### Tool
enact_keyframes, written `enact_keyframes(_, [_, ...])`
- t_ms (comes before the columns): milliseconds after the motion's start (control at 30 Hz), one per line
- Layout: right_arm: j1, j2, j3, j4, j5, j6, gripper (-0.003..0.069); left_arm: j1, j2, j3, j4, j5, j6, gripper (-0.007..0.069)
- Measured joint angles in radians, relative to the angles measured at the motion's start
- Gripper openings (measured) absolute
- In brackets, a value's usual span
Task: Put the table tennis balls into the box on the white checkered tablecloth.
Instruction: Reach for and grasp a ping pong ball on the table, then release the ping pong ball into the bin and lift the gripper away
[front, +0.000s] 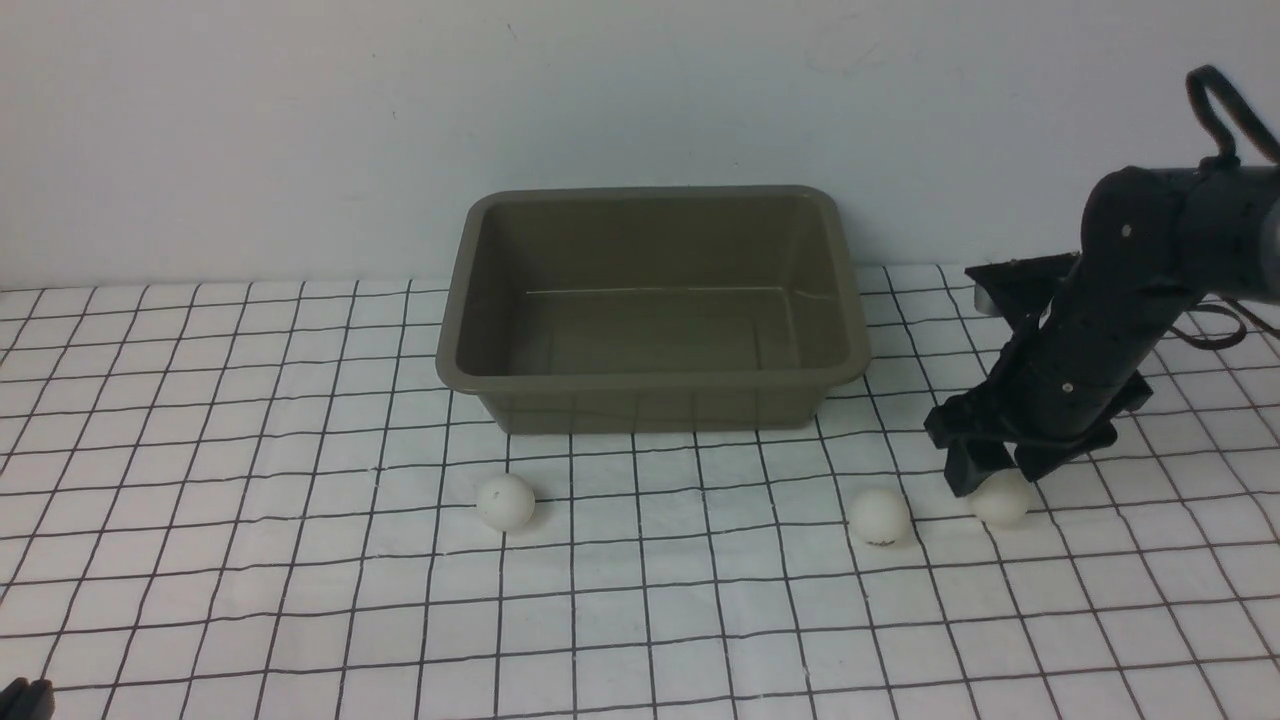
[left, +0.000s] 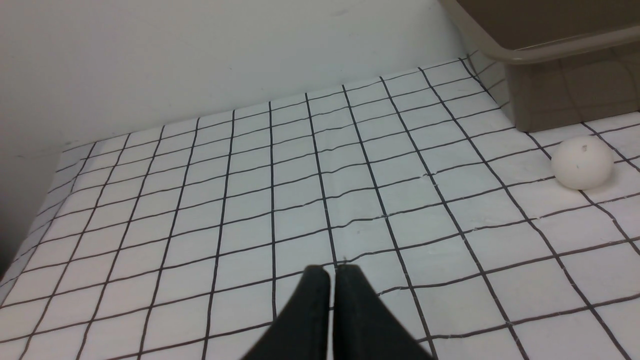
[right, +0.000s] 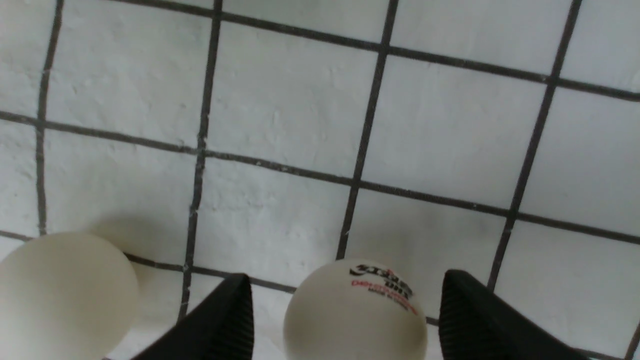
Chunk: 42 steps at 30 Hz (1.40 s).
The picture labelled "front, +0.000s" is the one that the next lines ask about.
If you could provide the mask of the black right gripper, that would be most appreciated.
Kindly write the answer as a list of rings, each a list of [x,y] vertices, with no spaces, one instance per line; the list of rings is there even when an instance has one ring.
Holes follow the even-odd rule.
[[[1138,372],[1133,337],[1114,311],[1078,283],[1080,256],[1066,252],[969,266],[975,302],[1012,329],[987,396],[957,395],[933,407],[925,433],[946,454],[943,477],[957,498],[1015,464],[1037,483],[1082,455],[1117,441],[1111,420],[1143,407],[1153,391]]]

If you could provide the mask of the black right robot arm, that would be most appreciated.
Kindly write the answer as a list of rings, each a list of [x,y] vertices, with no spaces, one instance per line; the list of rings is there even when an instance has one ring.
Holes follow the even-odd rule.
[[[1114,418],[1152,395],[1140,364],[1204,297],[1277,301],[1277,172],[1129,167],[1088,197],[1078,252],[966,274],[1012,334],[987,378],[924,423],[959,498],[1111,446]]]

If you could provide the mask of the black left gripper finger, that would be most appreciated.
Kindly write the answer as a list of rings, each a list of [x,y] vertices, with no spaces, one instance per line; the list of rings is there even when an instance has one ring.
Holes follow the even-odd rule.
[[[15,678],[0,694],[1,720],[49,720],[54,710],[54,687],[46,679]]]

